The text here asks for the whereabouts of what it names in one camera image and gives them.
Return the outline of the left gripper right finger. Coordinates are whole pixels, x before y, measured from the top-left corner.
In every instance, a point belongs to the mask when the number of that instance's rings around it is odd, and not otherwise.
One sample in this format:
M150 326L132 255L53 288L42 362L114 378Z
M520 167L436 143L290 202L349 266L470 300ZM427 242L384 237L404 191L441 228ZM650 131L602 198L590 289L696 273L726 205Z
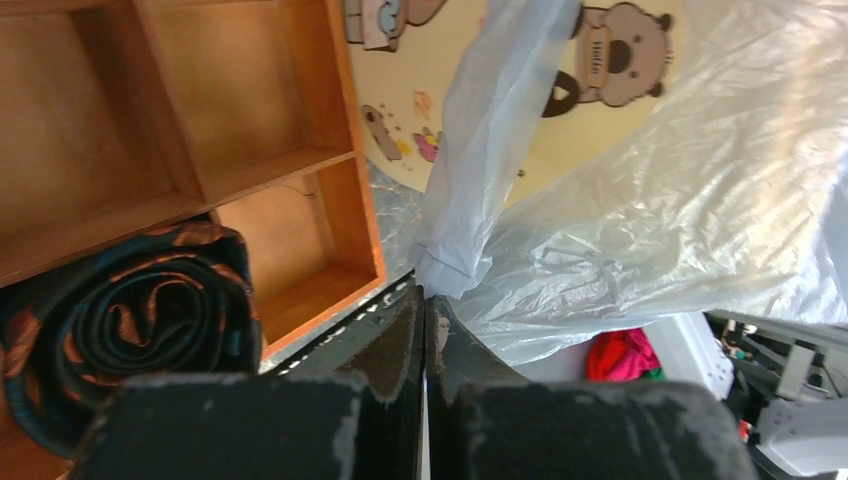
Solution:
M682 382L533 382L425 303L435 479L754 479L728 409Z

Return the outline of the light blue plastic trash bag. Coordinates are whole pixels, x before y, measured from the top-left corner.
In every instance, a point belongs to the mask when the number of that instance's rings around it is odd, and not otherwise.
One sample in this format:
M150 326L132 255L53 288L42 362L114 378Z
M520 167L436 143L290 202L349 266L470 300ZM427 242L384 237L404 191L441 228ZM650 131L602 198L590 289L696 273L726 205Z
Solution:
M445 97L410 260L506 362L688 312L846 323L821 235L846 185L846 3L684 13L683 67L647 121L508 205L578 5L488 5Z

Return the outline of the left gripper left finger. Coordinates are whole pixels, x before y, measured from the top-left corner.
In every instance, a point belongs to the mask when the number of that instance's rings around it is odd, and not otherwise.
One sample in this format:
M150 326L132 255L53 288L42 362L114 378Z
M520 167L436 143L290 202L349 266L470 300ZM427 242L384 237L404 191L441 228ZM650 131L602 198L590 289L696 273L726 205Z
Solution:
M423 301L329 372L136 376L95 415L73 479L416 479Z

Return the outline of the yellow round trash bin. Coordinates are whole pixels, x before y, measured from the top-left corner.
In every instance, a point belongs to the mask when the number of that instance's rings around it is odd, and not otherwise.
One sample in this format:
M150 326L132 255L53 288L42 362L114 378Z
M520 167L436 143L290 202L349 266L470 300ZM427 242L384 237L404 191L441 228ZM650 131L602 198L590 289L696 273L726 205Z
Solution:
M424 190L443 99L486 3L345 1L342 12L366 156ZM510 200L544 189L644 123L671 87L685 30L680 1L582 2Z

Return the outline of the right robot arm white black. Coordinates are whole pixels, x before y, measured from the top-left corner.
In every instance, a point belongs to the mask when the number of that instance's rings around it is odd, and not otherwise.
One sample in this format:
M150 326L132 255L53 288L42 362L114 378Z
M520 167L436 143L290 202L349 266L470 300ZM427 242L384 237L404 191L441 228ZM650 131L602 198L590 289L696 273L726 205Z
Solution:
M738 434L768 479L847 476L847 328L719 311L582 323L563 347L544 347L518 371L533 380L587 378L616 364L628 377L649 367L709 390L733 413Z

